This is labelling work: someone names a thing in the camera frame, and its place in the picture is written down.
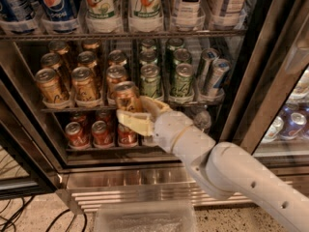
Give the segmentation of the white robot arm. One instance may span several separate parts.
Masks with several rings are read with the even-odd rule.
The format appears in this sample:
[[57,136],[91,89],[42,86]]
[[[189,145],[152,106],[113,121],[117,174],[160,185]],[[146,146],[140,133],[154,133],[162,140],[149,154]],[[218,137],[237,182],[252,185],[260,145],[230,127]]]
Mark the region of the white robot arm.
[[167,103],[141,96],[117,103],[118,121],[150,136],[178,157],[209,196],[226,200],[239,192],[263,208],[289,232],[309,232],[309,199],[230,142],[215,142]]

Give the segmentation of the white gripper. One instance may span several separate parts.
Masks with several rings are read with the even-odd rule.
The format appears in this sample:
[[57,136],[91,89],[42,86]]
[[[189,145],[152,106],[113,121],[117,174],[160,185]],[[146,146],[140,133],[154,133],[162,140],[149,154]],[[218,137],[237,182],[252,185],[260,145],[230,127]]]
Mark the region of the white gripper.
[[180,111],[171,111],[171,107],[163,101],[147,96],[141,96],[140,101],[148,113],[132,113],[118,109],[118,121],[140,135],[154,135],[157,145],[166,153],[171,153],[177,138],[186,128],[193,125],[192,120]]

